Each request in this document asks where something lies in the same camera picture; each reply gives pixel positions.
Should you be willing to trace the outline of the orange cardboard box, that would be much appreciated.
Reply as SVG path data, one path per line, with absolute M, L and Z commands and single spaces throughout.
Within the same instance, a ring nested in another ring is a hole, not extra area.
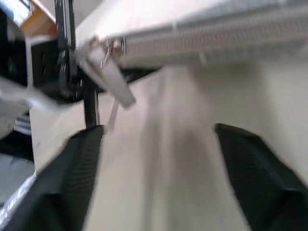
M 26 37 L 57 36 L 55 17 L 39 0 L 30 0 L 30 15 L 20 28 Z

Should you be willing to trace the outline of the black metal stand post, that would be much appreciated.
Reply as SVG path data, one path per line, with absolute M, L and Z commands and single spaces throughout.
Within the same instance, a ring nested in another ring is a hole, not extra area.
M 58 34 L 58 74 L 60 93 L 69 100 L 82 99 L 87 129 L 100 123 L 98 88 L 81 70 L 77 60 L 73 0 L 54 0 Z

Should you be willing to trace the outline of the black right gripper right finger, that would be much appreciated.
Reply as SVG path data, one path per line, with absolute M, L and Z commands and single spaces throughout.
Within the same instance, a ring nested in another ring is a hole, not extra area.
M 215 133 L 251 231 L 308 231 L 308 187 L 263 139 L 221 123 Z

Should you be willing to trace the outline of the black equipment box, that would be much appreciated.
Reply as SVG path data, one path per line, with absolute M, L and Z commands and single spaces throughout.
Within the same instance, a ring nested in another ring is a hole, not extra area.
M 59 104 L 83 99 L 85 75 L 78 66 L 75 74 L 71 74 L 68 55 L 62 56 L 57 39 L 32 45 L 31 54 L 35 88 Z

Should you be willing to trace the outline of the white perforated rack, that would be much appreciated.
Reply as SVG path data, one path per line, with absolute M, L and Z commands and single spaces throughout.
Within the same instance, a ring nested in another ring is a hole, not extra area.
M 77 30 L 76 61 L 124 108 L 123 69 L 308 59 L 308 0 L 124 0 Z

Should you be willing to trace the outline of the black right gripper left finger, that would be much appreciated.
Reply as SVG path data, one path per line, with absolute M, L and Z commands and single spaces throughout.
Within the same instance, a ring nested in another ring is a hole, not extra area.
M 104 126 L 82 130 L 36 177 L 4 231 L 82 231 L 91 201 Z

